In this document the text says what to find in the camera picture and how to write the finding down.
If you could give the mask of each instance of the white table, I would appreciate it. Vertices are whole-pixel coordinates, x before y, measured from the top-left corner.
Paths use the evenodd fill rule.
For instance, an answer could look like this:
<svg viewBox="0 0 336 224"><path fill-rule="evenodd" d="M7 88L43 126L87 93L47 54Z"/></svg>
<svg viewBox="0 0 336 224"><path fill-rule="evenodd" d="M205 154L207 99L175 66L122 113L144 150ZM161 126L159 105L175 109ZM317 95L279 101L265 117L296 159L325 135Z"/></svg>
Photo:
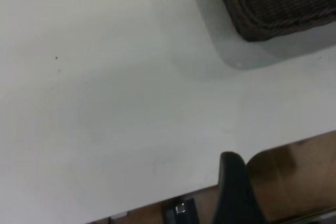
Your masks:
<svg viewBox="0 0 336 224"><path fill-rule="evenodd" d="M0 217L93 221L336 128L336 25L244 42L221 0L0 0Z"/></svg>

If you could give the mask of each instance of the woven texture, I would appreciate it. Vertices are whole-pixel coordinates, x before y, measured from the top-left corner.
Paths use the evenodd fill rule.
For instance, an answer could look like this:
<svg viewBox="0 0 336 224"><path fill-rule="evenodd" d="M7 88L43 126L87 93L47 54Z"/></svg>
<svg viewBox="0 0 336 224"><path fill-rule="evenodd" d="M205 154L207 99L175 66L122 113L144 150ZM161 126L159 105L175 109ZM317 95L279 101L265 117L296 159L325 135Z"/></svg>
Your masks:
<svg viewBox="0 0 336 224"><path fill-rule="evenodd" d="M336 0L224 0L233 23L248 41L325 25L336 20Z"/></svg>

